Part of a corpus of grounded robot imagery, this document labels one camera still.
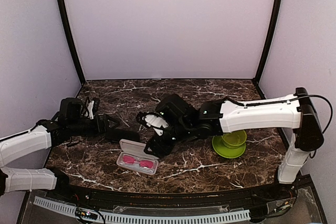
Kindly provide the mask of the black glasses case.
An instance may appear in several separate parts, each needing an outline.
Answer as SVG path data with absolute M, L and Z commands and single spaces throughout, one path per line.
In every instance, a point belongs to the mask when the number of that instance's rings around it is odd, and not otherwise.
M 134 142 L 140 142 L 140 135 L 138 132 L 124 130 L 124 129 L 112 129 L 105 133 L 105 139 L 111 143 L 119 143 L 121 140 L 129 140 Z

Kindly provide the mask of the pink glasses case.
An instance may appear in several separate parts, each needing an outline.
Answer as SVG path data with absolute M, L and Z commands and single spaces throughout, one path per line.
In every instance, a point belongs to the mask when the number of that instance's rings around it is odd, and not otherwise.
M 138 172 L 146 175 L 155 175 L 159 161 L 158 158 L 144 152 L 145 144 L 140 142 L 134 142 L 129 140 L 121 140 L 119 142 L 121 153 L 116 161 L 116 164 L 124 169 L 132 170 L 134 172 Z M 138 164 L 135 165 L 127 165 L 122 162 L 122 157 L 124 155 L 133 156 L 136 159 L 147 159 L 154 162 L 154 167 L 151 169 L 141 168 Z

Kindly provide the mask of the pink translucent sunglasses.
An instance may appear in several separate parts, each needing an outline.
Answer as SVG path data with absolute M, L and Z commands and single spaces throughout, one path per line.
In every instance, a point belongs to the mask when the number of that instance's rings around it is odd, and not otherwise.
M 133 156 L 124 155 L 122 157 L 122 162 L 127 165 L 138 164 L 141 168 L 151 169 L 154 167 L 154 162 L 147 159 L 136 159 Z

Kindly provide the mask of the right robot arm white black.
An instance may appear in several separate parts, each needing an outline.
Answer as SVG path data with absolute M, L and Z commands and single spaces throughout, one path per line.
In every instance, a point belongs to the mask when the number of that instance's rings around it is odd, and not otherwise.
M 145 153 L 163 158 L 181 141 L 206 139 L 247 129 L 292 129 L 290 145 L 278 168 L 277 181 L 268 188 L 273 200 L 288 191 L 311 152 L 324 143 L 324 130 L 311 102 L 314 96 L 303 87 L 284 97 L 235 101 L 229 97 L 208 101 L 199 109 L 179 95 L 164 98 L 154 112 L 139 113 L 138 122 L 156 134 L 146 143 Z

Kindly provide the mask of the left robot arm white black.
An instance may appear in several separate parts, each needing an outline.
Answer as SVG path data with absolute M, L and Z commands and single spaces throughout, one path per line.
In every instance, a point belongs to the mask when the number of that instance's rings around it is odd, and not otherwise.
M 59 146 L 74 136 L 110 133 L 120 122 L 99 114 L 99 99 L 65 98 L 51 120 L 39 120 L 31 129 L 1 139 L 1 194 L 13 191 L 53 190 L 63 201 L 74 197 L 69 178 L 57 168 L 10 168 L 8 164 L 28 154 Z

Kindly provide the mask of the green plate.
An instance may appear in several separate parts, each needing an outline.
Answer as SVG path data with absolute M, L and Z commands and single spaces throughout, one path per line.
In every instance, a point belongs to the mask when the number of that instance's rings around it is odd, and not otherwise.
M 224 157 L 224 158 L 229 158 L 229 159 L 238 158 L 242 156 L 246 150 L 246 143 L 243 146 L 239 148 L 235 148 L 235 149 L 226 147 L 222 142 L 222 135 L 213 136 L 212 146 L 213 146 L 214 151 L 219 156 Z

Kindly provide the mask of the green bowl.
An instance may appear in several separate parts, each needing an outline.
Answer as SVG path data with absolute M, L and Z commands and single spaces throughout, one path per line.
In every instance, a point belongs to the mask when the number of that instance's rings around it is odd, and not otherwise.
M 226 133 L 222 136 L 223 144 L 231 149 L 239 148 L 246 143 L 247 134 L 245 130 Z

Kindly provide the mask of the black front rail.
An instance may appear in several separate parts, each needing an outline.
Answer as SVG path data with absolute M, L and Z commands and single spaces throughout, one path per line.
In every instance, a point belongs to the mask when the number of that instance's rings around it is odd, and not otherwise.
M 212 207 L 228 205 L 234 207 L 259 207 L 269 202 L 294 199 L 294 186 L 267 184 L 245 189 L 234 189 L 191 194 L 145 194 L 107 191 L 69 185 L 65 190 L 46 192 L 51 199 L 78 203 L 80 206 L 113 209 L 121 207 L 177 208 Z

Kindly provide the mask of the left black frame post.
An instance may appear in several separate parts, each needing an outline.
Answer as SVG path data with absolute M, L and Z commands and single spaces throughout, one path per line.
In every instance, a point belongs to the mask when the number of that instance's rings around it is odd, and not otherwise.
M 71 59 L 75 67 L 75 71 L 79 79 L 79 82 L 81 85 L 83 85 L 86 83 L 86 79 L 85 79 L 85 75 L 84 75 L 83 69 L 80 64 L 79 56 L 78 56 L 76 46 L 75 46 L 75 41 L 72 35 L 70 22 L 69 22 L 69 18 L 67 14 L 67 9 L 66 9 L 66 2 L 65 0 L 57 0 L 57 4 L 58 4 L 58 9 L 59 9 L 60 18 L 61 18 L 64 33 L 65 33 L 67 45 L 70 51 Z

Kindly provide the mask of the black frame post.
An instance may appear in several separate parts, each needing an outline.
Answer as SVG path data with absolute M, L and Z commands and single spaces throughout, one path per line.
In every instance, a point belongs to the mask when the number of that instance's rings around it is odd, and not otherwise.
M 67 14 L 67 9 L 66 9 L 66 2 L 65 0 L 57 0 L 57 4 L 58 4 L 58 9 L 59 9 L 60 18 L 61 18 L 64 33 L 65 33 L 67 45 L 70 51 L 71 59 L 75 67 L 75 71 L 79 79 L 79 82 L 81 85 L 83 85 L 86 83 L 86 79 L 85 79 L 85 75 L 84 75 L 83 69 L 80 64 L 79 56 L 78 56 L 76 46 L 75 46 L 75 41 L 72 35 L 70 22 L 69 22 L 69 18 Z
M 264 47 L 260 56 L 260 61 L 258 64 L 255 77 L 253 78 L 253 82 L 256 85 L 259 85 L 262 75 L 264 73 L 264 69 L 271 49 L 272 40 L 276 30 L 280 7 L 281 7 L 281 0 L 274 0 Z

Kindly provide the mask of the right black frame post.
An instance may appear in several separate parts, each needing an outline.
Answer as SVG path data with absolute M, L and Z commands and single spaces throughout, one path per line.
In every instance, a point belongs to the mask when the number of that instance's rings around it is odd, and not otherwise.
M 259 85 L 262 75 L 264 73 L 264 69 L 271 49 L 272 40 L 276 30 L 280 7 L 281 7 L 281 0 L 274 0 L 264 47 L 260 56 L 260 61 L 258 64 L 255 77 L 253 78 L 253 82 L 256 85 Z

